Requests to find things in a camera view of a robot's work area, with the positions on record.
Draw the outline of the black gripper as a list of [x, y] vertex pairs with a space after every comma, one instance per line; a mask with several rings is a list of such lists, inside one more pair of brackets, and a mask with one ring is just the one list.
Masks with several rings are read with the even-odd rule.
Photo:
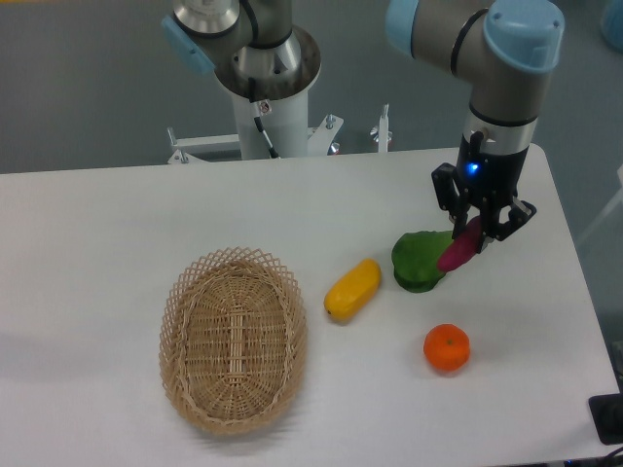
[[528, 149], [495, 155], [486, 152], [484, 146], [483, 138], [462, 137], [456, 167], [443, 162], [431, 173], [439, 207], [448, 212], [454, 225], [452, 239], [466, 228], [469, 204], [478, 208], [477, 253], [490, 242], [514, 234], [537, 212], [533, 204], [517, 198]]

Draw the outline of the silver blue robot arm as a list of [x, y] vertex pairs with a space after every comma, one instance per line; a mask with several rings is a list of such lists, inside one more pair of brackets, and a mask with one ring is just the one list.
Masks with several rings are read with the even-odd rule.
[[[176, 1], [162, 28], [180, 59], [230, 94], [242, 155], [308, 155], [309, 88], [321, 66], [288, 1]], [[393, 1], [389, 43], [471, 86], [458, 159], [432, 174], [457, 244], [482, 251], [521, 229], [535, 207], [517, 184], [565, 20], [548, 1]]]

